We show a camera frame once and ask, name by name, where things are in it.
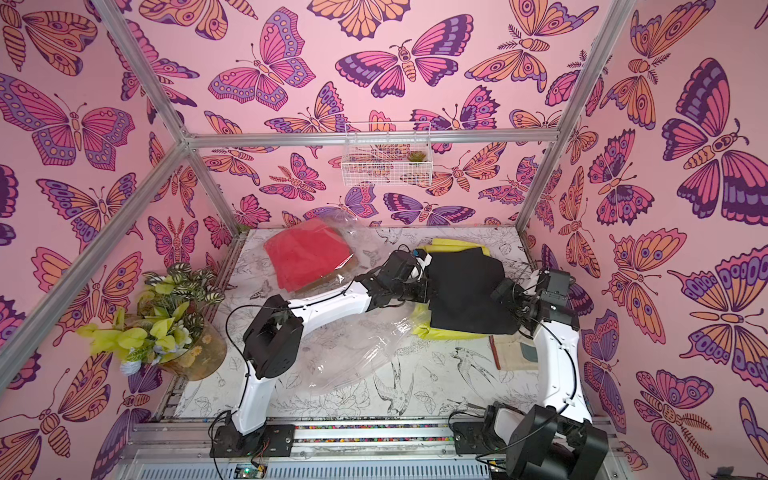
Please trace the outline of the yellow garment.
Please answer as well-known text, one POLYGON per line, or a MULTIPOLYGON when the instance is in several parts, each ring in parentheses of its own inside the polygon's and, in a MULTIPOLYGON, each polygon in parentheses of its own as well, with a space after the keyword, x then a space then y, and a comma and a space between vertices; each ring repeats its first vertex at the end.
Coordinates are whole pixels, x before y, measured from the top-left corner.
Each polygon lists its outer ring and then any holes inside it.
MULTIPOLYGON (((422 248, 430 254, 457 253, 479 248, 484 256, 491 256, 490 250, 486 246, 458 239, 435 238, 429 244, 423 245, 422 248)), ((430 341, 461 341, 487 337, 487 334, 434 327, 431 324, 431 317, 431 311, 426 304, 416 304, 409 317, 413 327, 412 333, 422 340, 430 341)))

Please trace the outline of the dark grey garment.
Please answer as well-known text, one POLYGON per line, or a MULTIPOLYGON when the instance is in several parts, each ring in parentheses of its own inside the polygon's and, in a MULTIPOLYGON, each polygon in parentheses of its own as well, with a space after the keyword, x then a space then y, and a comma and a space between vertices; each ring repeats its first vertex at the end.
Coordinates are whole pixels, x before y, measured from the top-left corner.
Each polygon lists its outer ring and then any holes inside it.
POLYGON ((491 299, 506 278, 501 261, 484 256, 479 248, 431 256, 426 272, 434 327, 487 335, 517 333, 520 324, 491 299))

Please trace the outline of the clear plastic vacuum bag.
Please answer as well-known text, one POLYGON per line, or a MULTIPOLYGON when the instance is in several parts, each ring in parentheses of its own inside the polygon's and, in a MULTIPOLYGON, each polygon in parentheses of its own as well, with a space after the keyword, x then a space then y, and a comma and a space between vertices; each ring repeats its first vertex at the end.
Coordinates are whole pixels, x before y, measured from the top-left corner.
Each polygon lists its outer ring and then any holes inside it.
MULTIPOLYGON (((303 220, 288 212, 281 213, 285 229, 303 220)), ((365 223, 342 210, 331 208, 315 217, 335 228, 350 246, 365 273, 383 265, 389 252, 401 243, 410 245, 403 228, 383 227, 379 221, 365 223)), ((296 363, 279 378, 285 389, 300 388, 313 393, 327 393, 363 379, 386 364, 405 335, 410 307, 392 311, 376 310, 353 315, 325 325, 301 342, 296 363)))

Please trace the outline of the red garment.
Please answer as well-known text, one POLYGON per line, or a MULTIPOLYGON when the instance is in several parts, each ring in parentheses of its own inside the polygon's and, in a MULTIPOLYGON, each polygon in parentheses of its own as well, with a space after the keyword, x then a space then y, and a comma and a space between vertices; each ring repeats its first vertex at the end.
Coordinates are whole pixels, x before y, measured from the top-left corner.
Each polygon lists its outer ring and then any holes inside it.
POLYGON ((278 286, 298 291, 341 269, 353 256, 342 235, 314 218, 273 236, 264 243, 278 286))

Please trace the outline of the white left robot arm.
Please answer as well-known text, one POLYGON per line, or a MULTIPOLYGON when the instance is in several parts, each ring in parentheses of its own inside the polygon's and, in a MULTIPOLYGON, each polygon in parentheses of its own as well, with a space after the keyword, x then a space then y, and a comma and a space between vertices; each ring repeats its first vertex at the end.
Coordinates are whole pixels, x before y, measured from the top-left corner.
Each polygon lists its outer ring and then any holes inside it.
POLYGON ((431 261, 423 249, 396 250, 382 266, 334 290, 294 300, 274 295, 264 301, 243 334, 239 352, 246 373, 228 425, 242 437, 265 425, 274 384, 293 366, 308 334, 353 315, 406 302, 427 303, 431 261))

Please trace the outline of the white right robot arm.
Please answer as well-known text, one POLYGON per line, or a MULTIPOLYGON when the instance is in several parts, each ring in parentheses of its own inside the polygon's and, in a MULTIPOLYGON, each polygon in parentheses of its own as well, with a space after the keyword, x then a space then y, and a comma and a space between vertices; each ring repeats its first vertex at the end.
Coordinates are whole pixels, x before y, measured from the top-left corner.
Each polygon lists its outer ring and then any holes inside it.
POLYGON ((541 270, 531 287, 503 280, 491 298, 533 339, 538 400, 507 444, 477 456, 498 461, 508 479, 596 479, 608 455, 607 433, 593 425, 578 367, 580 324, 568 306, 572 277, 541 270))

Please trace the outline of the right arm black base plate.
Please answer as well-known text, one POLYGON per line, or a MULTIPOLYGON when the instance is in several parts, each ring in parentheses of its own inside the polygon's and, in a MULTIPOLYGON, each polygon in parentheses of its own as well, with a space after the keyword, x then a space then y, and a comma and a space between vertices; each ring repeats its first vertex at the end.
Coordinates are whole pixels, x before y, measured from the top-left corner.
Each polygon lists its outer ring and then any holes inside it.
POLYGON ((479 455, 507 445, 487 422, 460 419, 452 422, 449 429, 453 434, 454 450, 459 455, 479 455))

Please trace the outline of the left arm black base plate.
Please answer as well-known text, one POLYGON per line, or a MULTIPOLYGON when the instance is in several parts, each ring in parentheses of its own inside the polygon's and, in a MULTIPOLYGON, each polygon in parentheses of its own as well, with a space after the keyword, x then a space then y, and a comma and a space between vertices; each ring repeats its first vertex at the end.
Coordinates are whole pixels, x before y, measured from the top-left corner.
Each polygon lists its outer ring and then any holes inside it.
POLYGON ((266 424, 252 433, 241 434, 232 423, 226 423, 215 431, 209 457, 289 457, 295 431, 294 424, 266 424))

